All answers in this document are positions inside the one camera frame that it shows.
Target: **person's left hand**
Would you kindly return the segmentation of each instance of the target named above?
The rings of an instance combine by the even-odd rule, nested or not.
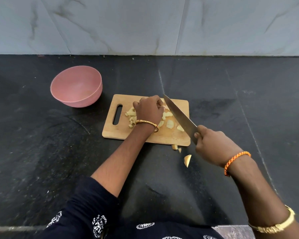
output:
[[[159,96],[150,96],[140,99],[140,102],[133,102],[137,120],[149,121],[156,125],[159,124],[163,116],[164,107],[162,105],[163,101]]]

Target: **wooden cutting board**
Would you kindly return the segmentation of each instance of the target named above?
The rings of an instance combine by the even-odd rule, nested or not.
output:
[[[133,106],[134,101],[139,101],[142,97],[144,96],[114,95],[104,124],[102,136],[105,138],[126,139],[132,131],[132,128],[128,127],[130,121],[128,117],[125,116],[125,113]],[[189,117],[188,101],[171,100],[186,114],[186,116]],[[116,109],[119,105],[123,106],[120,120],[117,125],[113,125]],[[174,122],[174,128],[170,129],[166,127],[167,120],[172,120]],[[188,146],[190,144],[190,137],[186,132],[177,130],[176,127],[178,125],[179,123],[174,116],[166,117],[165,123],[160,127],[159,132],[153,133],[146,142]]]

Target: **bowl rim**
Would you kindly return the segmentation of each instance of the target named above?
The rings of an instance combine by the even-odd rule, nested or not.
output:
[[[101,77],[101,82],[100,82],[98,88],[97,88],[91,95],[89,95],[88,97],[86,97],[86,98],[84,98],[84,99],[82,99],[82,100],[78,100],[78,101],[63,101],[63,100],[60,100],[60,99],[56,98],[56,96],[55,96],[55,95],[53,94],[53,92],[52,92],[52,84],[53,84],[55,78],[56,78],[58,75],[62,74],[63,72],[65,72],[65,71],[67,71],[67,70],[69,70],[69,69],[75,68],[75,67],[89,67],[89,68],[92,68],[92,69],[96,70],[96,71],[99,73],[100,77]],[[85,99],[87,99],[87,98],[93,96],[93,95],[98,91],[98,89],[100,88],[101,85],[102,85],[102,76],[101,76],[101,73],[100,73],[96,68],[93,68],[93,67],[88,66],[88,65],[76,65],[76,66],[72,66],[72,67],[70,67],[70,68],[67,68],[67,69],[61,71],[59,74],[57,74],[57,75],[53,78],[53,80],[52,80],[52,82],[51,82],[51,85],[50,85],[50,92],[51,92],[52,96],[53,96],[55,99],[57,99],[58,101],[66,102],[66,103],[74,103],[74,102],[83,101],[83,100],[85,100]]]

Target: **cutting board handle hole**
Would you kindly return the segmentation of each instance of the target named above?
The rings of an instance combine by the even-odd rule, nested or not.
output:
[[[121,112],[122,112],[122,108],[123,105],[122,104],[118,104],[116,107],[116,112],[113,118],[113,125],[117,125],[120,121],[120,116],[121,116]]]

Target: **kitchen counter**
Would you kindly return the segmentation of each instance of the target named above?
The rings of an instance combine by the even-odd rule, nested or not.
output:
[[[50,93],[52,79],[76,65],[102,75],[102,95],[87,108]],[[101,135],[114,94],[163,93],[188,100],[194,123],[249,151],[299,215],[299,58],[0,55],[0,227],[44,228],[121,144]],[[120,200],[121,224],[247,225],[233,180],[193,144],[181,154],[145,144]]]

